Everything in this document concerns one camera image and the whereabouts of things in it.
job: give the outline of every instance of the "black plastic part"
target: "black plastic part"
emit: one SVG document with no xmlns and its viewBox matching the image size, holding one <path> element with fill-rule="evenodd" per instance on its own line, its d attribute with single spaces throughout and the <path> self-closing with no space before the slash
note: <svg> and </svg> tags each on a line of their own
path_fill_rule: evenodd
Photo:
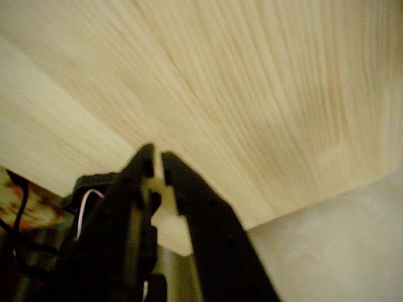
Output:
<svg viewBox="0 0 403 302">
<path fill-rule="evenodd" d="M 232 208 L 172 152 L 162 163 L 188 222 L 205 302 L 279 301 Z"/>
<path fill-rule="evenodd" d="M 153 274 L 148 278 L 149 289 L 145 302 L 167 301 L 167 283 L 164 275 Z"/>
<path fill-rule="evenodd" d="M 71 195 L 63 198 L 61 208 L 71 214 L 77 213 L 80 208 L 81 198 L 86 191 L 95 189 L 104 193 L 108 186 L 117 182 L 119 175 L 120 173 L 108 173 L 81 176 L 76 181 Z"/>
<path fill-rule="evenodd" d="M 150 202 L 139 194 L 153 159 L 154 146 L 142 147 L 108 187 L 79 240 L 75 243 L 70 236 L 65 242 L 41 301 L 141 301 L 144 280 L 157 257 Z M 139 240 L 142 232 L 146 235 Z"/>
</svg>

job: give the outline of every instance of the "wooden board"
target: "wooden board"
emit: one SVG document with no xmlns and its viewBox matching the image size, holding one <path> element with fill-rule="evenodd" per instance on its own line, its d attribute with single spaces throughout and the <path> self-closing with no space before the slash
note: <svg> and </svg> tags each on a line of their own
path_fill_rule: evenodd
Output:
<svg viewBox="0 0 403 302">
<path fill-rule="evenodd" d="M 255 227 L 402 162 L 401 12 L 397 1 L 1 1 L 0 164 L 65 195 L 154 142 Z M 188 254 L 164 196 L 160 243 Z"/>
</svg>

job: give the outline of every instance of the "wire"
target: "wire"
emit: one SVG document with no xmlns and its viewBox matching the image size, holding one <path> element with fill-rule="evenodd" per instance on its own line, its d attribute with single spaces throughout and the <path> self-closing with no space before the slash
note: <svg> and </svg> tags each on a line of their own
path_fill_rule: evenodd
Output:
<svg viewBox="0 0 403 302">
<path fill-rule="evenodd" d="M 5 223 L 2 219 L 0 219 L 0 227 L 2 227 L 6 231 L 6 233 L 15 237 L 14 229 L 11 226 L 9 226 L 7 223 Z M 51 247 L 49 245 L 39 244 L 39 243 L 29 241 L 25 237 L 22 237 L 21 234 L 18 234 L 18 241 L 21 244 L 23 244 L 41 254 L 51 256 L 51 257 L 57 257 L 57 248 L 55 248 L 55 247 Z"/>
<path fill-rule="evenodd" d="M 21 218 L 23 216 L 24 213 L 24 209 L 26 206 L 26 203 L 28 202 L 28 182 L 25 182 L 25 184 L 22 186 L 23 189 L 23 199 L 21 201 L 21 206 L 18 210 L 17 216 L 15 217 L 15 221 L 14 221 L 14 246 L 13 246 L 13 254 L 14 257 L 17 261 L 17 264 L 19 262 L 21 262 L 20 259 L 20 246 L 18 245 L 18 237 L 20 234 L 20 222 L 21 222 Z"/>
<path fill-rule="evenodd" d="M 41 267 L 36 267 L 36 266 L 29 266 L 26 262 L 22 261 L 20 257 L 20 241 L 19 238 L 20 236 L 20 222 L 21 218 L 24 213 L 24 209 L 26 206 L 26 203 L 28 202 L 28 181 L 25 181 L 20 184 L 22 189 L 23 189 L 23 199 L 21 201 L 21 206 L 20 209 L 18 210 L 17 216 L 14 221 L 14 245 L 13 245 L 13 254 L 15 261 L 17 263 L 18 269 L 20 272 L 22 272 L 24 275 L 30 278 L 35 278 L 39 280 L 45 280 L 48 278 L 49 273 L 45 270 L 42 269 Z"/>
<path fill-rule="evenodd" d="M 91 193 L 95 193 L 95 194 L 97 194 L 100 198 L 104 198 L 103 194 L 102 194 L 101 192 L 99 192 L 98 190 L 95 190 L 95 189 L 88 190 L 88 191 L 84 194 L 84 196 L 82 197 L 82 200 L 81 200 L 80 213 L 79 213 L 79 216 L 78 216 L 77 237 L 76 237 L 76 240 L 78 240 L 78 238 L 80 237 L 80 234 L 81 234 L 82 219 L 83 219 L 83 217 L 84 217 L 84 210 L 85 210 L 85 207 L 86 207 L 86 203 L 87 203 L 88 196 L 89 196 Z"/>
</svg>

